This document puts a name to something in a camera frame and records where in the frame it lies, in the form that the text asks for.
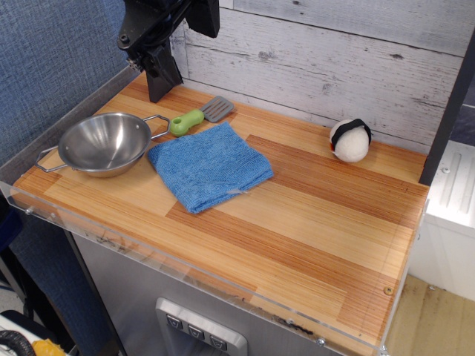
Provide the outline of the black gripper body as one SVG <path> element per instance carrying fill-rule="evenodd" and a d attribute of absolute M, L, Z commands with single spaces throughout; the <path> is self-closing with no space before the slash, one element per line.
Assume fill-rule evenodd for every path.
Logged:
<path fill-rule="evenodd" d="M 176 86 L 183 83 L 178 66 L 171 54 L 170 42 L 157 47 L 137 47 L 127 51 L 129 59 L 141 70 L 156 76 L 163 74 L 175 81 Z"/>

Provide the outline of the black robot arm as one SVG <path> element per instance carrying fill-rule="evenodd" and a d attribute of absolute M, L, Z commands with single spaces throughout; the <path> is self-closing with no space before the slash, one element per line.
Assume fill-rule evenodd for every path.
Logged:
<path fill-rule="evenodd" d="M 215 38 L 220 29 L 218 1 L 126 1 L 117 45 L 129 65 L 146 72 L 150 100 L 157 102 L 183 83 L 171 54 L 170 36 L 182 21 Z"/>

